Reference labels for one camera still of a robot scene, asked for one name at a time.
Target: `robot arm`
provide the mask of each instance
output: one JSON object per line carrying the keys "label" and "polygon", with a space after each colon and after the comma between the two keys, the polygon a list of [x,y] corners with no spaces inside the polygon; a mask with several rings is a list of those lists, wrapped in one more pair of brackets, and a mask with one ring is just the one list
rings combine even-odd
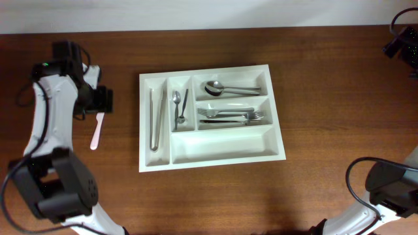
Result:
{"label": "robot arm", "polygon": [[[405,164],[418,167],[418,147]],[[344,213],[312,227],[312,235],[370,234],[380,226],[418,213],[418,171],[405,170],[384,162],[376,163],[366,181],[362,200],[380,213],[360,204],[351,205]]]}
{"label": "robot arm", "polygon": [[[73,116],[112,111],[112,92],[97,86],[100,68],[87,69],[80,50],[72,42],[54,43],[56,60],[34,66],[35,117],[24,151],[30,158],[12,179],[38,219],[62,223],[79,234],[128,234],[102,209],[93,175],[73,153]],[[56,179],[43,180],[53,173]]]}

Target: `white cutlery tray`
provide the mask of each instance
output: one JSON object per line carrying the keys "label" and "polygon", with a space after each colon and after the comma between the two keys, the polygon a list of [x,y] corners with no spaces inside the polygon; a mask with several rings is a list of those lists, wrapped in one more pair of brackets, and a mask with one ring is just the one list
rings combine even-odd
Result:
{"label": "white cutlery tray", "polygon": [[[139,80],[139,172],[286,159],[268,65],[140,74]],[[259,86],[261,95],[223,93],[215,97],[204,90],[205,83],[212,80],[224,86]],[[173,131],[176,105],[172,101],[172,91],[180,92],[178,112],[181,115],[186,89],[189,89],[184,112],[186,121]],[[152,151],[150,96],[155,133],[163,90],[165,100],[159,148]],[[201,119],[207,118],[197,113],[197,108],[249,107],[266,112],[261,124],[200,123]],[[213,120],[245,121],[243,117]]]}

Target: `silverware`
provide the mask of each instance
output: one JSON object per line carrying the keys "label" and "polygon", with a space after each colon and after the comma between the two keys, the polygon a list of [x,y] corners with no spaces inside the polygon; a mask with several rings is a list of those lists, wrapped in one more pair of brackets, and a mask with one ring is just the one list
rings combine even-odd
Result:
{"label": "silverware", "polygon": [[176,110],[174,111],[174,130],[177,131],[178,105],[182,101],[178,91],[172,91],[172,100],[176,104]]}
{"label": "silverware", "polygon": [[232,118],[232,117],[243,117],[247,120],[254,120],[254,119],[259,119],[259,118],[263,118],[265,116],[264,112],[247,112],[245,114],[217,114],[214,116],[207,116],[207,118],[209,119],[214,119],[214,118]]}
{"label": "silverware", "polygon": [[218,81],[209,81],[206,83],[206,86],[213,87],[215,89],[223,90],[227,88],[231,89],[245,89],[245,90],[252,90],[252,91],[259,91],[261,90],[261,87],[225,87],[221,84],[221,82]]}
{"label": "silverware", "polygon": [[225,91],[224,89],[220,90],[220,89],[216,89],[216,88],[209,87],[209,86],[205,86],[204,90],[213,96],[220,96],[222,95],[222,93],[231,93],[231,94],[239,94],[239,95],[255,95],[255,96],[260,95],[260,93],[257,91]]}
{"label": "silverware", "polygon": [[263,121],[220,121],[220,120],[201,120],[201,123],[241,123],[243,125],[253,125],[253,124],[261,124]]}
{"label": "silverware", "polygon": [[96,115],[97,126],[93,134],[93,138],[91,139],[90,149],[96,150],[97,146],[99,146],[99,138],[100,138],[100,130],[102,128],[103,118],[105,116],[104,112],[99,112]]}
{"label": "silverware", "polygon": [[254,112],[254,108],[231,108],[231,109],[205,109],[198,108],[197,113],[204,116],[215,116],[220,112]]}
{"label": "silverware", "polygon": [[177,123],[182,124],[185,121],[184,118],[184,110],[185,110],[185,105],[187,104],[187,95],[189,94],[189,90],[186,89],[185,90],[185,95],[184,95],[184,101],[183,101],[183,110],[182,110],[182,115],[180,115],[180,117],[178,117],[177,119]]}
{"label": "silverware", "polygon": [[155,130],[156,134],[153,135],[153,102],[152,102],[152,89],[150,89],[150,117],[151,117],[151,121],[150,121],[150,127],[151,127],[151,131],[150,131],[150,149],[153,152],[156,152],[158,150],[158,145],[159,145],[159,135],[160,135],[160,130],[161,130],[161,120],[163,119],[163,110],[164,110],[164,99],[165,99],[165,92],[163,89],[163,95],[161,96],[161,104],[159,107],[159,113],[157,115],[157,128]]}

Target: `wooden table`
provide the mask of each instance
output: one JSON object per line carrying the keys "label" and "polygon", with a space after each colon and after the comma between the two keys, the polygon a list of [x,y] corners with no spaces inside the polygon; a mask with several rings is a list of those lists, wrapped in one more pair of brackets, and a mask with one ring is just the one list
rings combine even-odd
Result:
{"label": "wooden table", "polygon": [[[50,42],[69,39],[103,70],[114,90],[98,150],[89,144],[95,116],[74,120],[73,144],[99,184],[99,201],[131,234],[251,234],[307,230],[354,202],[348,164],[362,156],[402,162],[418,143],[418,82],[411,69],[381,52],[387,26],[0,36],[0,176],[22,156],[33,107],[14,98],[34,63],[52,58]],[[270,65],[286,161],[138,173],[138,75]],[[352,173],[361,194],[371,164]],[[7,205],[27,228],[33,218],[16,188]],[[413,234],[418,217],[379,234]],[[15,234],[0,217],[0,234]],[[71,230],[62,234],[74,234]]]}

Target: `fork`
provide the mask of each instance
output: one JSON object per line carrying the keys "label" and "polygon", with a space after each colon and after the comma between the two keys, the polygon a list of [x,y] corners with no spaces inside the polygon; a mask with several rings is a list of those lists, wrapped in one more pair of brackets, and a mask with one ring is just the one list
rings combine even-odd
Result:
{"label": "fork", "polygon": [[261,112],[247,112],[245,114],[217,114],[214,116],[207,116],[207,118],[209,119],[214,119],[214,118],[231,118],[231,117],[243,117],[247,120],[254,120],[254,119],[259,119],[259,118],[263,118],[265,116],[265,113],[263,111]]}
{"label": "fork", "polygon": [[220,120],[201,120],[201,123],[241,123],[243,125],[261,124],[263,121],[247,120],[247,121],[220,121]]}
{"label": "fork", "polygon": [[197,113],[204,116],[215,116],[220,112],[254,112],[254,108],[232,108],[232,109],[205,109],[205,108],[198,108]]}

